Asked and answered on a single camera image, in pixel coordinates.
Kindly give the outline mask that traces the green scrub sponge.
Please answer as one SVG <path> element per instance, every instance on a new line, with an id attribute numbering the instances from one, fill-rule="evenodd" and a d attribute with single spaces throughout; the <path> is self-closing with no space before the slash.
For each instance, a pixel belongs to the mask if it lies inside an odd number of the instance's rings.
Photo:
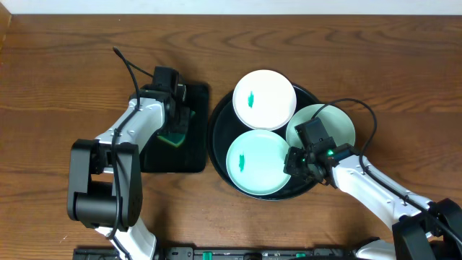
<path id="1" fill-rule="evenodd" d="M 193 129 L 192 125 L 193 125 L 193 119 L 194 119 L 195 114 L 196 112 L 191 110 L 191 117 L 190 117 L 187 133 Z M 186 134 L 163 134 L 162 129 L 161 129 L 157 133 L 157 138 L 160 141 L 165 142 L 166 144 L 169 144 L 173 147 L 179 147 L 186 140 L 187 133 Z"/>

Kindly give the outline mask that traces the pale green plate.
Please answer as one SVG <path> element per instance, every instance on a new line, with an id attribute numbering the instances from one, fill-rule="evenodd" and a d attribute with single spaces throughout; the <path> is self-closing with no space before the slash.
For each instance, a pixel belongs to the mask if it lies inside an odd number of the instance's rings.
<path id="1" fill-rule="evenodd" d="M 309 105 L 300 109 L 293 115 L 287 124 L 285 139 L 291 147 L 302 148 L 302 142 L 298 137 L 295 127 L 301 123 L 309 121 L 315 112 L 323 104 Z M 350 117 L 343 110 L 332 105 L 325 107 L 317 117 L 322 121 L 330 137 L 334 138 L 337 146 L 348 143 L 354 146 L 356 141 L 356 131 Z"/>

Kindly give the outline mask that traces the light blue plate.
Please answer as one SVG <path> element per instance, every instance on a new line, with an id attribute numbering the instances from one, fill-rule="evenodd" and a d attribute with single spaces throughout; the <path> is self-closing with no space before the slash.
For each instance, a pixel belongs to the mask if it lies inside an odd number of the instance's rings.
<path id="1" fill-rule="evenodd" d="M 272 131 L 247 131 L 236 138 L 227 151 L 228 176 L 247 194 L 273 194 L 291 178 L 284 172 L 288 150 L 287 142 Z"/>

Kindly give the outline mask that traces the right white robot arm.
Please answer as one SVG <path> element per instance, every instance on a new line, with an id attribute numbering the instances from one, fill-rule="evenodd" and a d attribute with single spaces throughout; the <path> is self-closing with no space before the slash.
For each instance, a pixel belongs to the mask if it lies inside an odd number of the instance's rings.
<path id="1" fill-rule="evenodd" d="M 352 259 L 460 259 L 461 207 L 434 202 L 397 184 L 349 144 L 306 149 L 290 147 L 284 172 L 332 185 L 367 207 L 393 233 L 352 251 Z"/>

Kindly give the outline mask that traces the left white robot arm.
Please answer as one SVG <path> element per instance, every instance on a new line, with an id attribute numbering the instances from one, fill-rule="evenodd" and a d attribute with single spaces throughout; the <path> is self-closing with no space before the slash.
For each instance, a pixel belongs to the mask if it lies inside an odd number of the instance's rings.
<path id="1" fill-rule="evenodd" d="M 153 259 L 156 238 L 140 217 L 140 152 L 162 130 L 187 132 L 191 110 L 172 98 L 133 97 L 95 139 L 71 147 L 67 213 L 104 235 L 122 259 Z"/>

